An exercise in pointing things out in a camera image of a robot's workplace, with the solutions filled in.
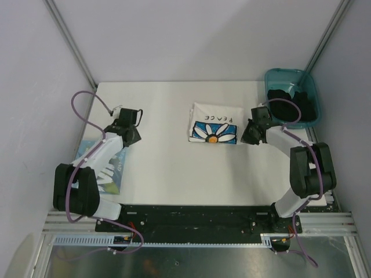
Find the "white t shirt flower print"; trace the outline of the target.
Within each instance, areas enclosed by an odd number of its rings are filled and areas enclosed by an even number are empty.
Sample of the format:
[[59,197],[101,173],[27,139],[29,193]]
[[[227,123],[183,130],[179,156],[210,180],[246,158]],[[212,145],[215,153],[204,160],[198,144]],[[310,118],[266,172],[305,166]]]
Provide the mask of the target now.
[[237,145],[243,127],[243,108],[194,103],[190,112],[188,140]]

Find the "blue printed t shirt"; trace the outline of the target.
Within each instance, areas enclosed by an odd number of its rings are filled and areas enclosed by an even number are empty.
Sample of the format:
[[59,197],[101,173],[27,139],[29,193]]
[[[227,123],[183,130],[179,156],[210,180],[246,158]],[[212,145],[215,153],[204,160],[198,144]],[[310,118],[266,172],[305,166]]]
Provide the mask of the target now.
[[[75,159],[79,159],[81,156],[83,156],[84,153],[88,151],[95,143],[95,140],[82,140]],[[122,149],[109,160],[107,165],[98,174],[97,186],[101,194],[120,194],[125,158],[126,149]]]

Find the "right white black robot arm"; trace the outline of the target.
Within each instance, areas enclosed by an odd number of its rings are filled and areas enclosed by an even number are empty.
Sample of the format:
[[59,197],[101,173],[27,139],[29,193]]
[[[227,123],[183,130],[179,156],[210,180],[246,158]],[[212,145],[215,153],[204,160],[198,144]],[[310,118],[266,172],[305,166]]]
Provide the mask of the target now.
[[310,201],[321,199],[337,185],[328,144],[308,142],[293,134],[273,121],[267,107],[252,109],[252,118],[248,120],[241,142],[269,144],[290,159],[290,188],[272,205],[275,213],[267,218],[267,225],[273,232],[282,232],[288,226],[288,217],[298,213]]

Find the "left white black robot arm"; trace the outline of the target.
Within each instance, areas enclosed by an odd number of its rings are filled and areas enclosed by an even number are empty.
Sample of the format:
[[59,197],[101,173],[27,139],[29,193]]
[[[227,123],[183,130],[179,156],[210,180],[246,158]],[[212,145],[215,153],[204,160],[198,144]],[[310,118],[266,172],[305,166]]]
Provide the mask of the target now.
[[80,158],[59,164],[54,174],[53,208],[83,217],[108,219],[108,225],[120,232],[127,227],[128,217],[119,203],[102,199],[97,178],[114,155],[141,140],[137,130],[143,111],[120,108],[111,112],[114,121],[100,129],[102,139]]

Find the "black t shirt in bin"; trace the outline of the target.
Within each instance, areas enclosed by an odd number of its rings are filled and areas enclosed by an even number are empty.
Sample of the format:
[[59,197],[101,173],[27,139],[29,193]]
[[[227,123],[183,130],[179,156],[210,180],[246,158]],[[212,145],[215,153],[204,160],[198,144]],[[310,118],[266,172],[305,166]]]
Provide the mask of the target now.
[[308,98],[307,92],[295,92],[291,97],[289,93],[277,89],[269,90],[268,100],[279,98],[270,102],[270,111],[274,117],[285,122],[294,122],[299,117],[299,112],[294,104],[301,111],[301,122],[312,122],[317,119],[314,104]]

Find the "teal plastic bin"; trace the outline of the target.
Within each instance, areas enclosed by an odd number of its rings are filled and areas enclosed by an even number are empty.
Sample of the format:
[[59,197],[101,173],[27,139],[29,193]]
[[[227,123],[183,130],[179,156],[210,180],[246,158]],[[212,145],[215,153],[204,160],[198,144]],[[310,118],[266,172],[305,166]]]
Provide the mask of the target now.
[[[299,69],[273,68],[265,73],[264,82],[267,100],[267,93],[269,90],[281,89],[289,93],[291,97],[294,96],[295,92],[307,92],[308,98],[314,104],[317,119],[312,122],[301,122],[299,120],[289,125],[290,129],[306,129],[319,123],[322,116],[321,106],[319,104],[315,81],[309,73]],[[274,116],[273,119],[281,124],[285,123],[285,121],[279,120]]]

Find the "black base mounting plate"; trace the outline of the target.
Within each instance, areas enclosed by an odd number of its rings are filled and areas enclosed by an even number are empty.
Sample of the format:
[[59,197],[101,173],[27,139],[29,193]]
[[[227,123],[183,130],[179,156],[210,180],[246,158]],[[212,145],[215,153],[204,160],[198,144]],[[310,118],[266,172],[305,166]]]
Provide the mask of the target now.
[[273,206],[122,205],[116,220],[141,233],[161,226],[242,228],[253,233],[301,233],[299,216],[281,218]]

